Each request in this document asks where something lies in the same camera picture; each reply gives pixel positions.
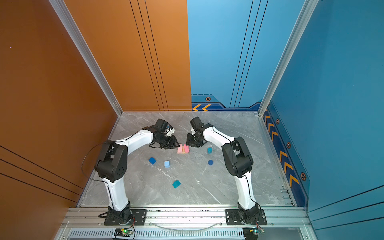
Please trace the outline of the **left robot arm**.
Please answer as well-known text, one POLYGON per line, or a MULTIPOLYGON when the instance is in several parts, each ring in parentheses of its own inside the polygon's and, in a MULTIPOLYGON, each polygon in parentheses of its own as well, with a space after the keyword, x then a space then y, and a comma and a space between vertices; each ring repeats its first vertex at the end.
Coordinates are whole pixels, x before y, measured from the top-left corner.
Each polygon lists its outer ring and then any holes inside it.
POLYGON ((160 149, 176 149, 180 144, 174 132, 175 129, 168 122, 158 119, 155 125, 144 127, 129 137, 108 140, 102 144, 95 171, 102 178, 109 198, 105 225, 127 225, 134 217, 124 185, 129 154, 146 145, 152 147, 153 144, 159 144, 160 149))

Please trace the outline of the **light pink rectangular block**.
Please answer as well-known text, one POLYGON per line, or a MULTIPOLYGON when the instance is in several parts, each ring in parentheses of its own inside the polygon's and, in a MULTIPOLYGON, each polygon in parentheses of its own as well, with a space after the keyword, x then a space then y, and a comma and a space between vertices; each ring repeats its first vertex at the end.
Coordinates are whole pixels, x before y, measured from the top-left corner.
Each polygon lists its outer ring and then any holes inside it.
POLYGON ((180 145, 177 149, 177 153, 178 154, 182 154, 183 153, 183 145, 180 145))

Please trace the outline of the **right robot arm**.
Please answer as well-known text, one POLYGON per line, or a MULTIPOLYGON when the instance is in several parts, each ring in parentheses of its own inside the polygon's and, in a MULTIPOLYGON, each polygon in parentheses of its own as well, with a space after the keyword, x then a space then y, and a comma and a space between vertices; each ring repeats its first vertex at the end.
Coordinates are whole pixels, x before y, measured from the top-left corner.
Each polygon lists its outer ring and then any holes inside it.
POLYGON ((250 225, 261 213, 252 188, 253 157, 242 137, 230 137, 211 124, 204 124, 199 117, 190 120, 192 132, 187 135, 186 145, 199 148, 210 142, 222 150, 228 172, 235 178, 238 190, 238 209, 241 221, 250 225))

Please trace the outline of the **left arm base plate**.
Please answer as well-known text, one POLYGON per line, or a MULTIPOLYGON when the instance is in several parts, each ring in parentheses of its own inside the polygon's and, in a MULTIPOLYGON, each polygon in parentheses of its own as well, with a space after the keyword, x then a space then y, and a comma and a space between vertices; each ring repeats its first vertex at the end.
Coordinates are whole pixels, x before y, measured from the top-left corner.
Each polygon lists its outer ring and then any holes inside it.
POLYGON ((109 208, 105 214, 105 226, 143 226, 146 221, 147 210, 133 209, 119 212, 109 208))

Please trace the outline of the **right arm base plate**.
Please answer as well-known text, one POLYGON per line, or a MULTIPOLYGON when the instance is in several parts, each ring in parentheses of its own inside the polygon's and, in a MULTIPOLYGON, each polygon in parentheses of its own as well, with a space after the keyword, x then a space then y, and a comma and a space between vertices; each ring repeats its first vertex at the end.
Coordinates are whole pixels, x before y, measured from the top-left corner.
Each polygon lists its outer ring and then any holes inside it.
POLYGON ((239 209, 226 209, 226 223, 229 226, 234 225, 259 225, 268 224, 267 217, 263 209, 243 211, 239 209))

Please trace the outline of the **dark pink rectangular block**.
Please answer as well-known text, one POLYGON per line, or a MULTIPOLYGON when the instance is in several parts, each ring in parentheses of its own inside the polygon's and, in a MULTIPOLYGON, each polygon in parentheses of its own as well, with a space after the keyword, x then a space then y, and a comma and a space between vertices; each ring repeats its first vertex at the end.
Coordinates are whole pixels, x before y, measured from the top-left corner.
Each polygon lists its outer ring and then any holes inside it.
POLYGON ((184 153, 188 154, 190 152, 189 146, 184 145, 184 153))

